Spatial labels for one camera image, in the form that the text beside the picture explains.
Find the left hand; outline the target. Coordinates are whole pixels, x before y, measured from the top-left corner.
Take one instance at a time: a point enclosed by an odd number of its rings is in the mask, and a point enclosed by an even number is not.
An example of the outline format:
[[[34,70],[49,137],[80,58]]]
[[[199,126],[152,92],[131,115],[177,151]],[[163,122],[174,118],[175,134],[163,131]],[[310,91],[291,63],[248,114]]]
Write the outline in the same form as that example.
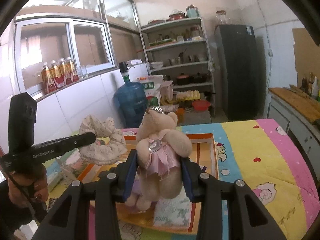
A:
[[[48,199],[47,171],[43,164],[37,165],[29,174],[10,172],[8,175],[9,199],[19,208]]]

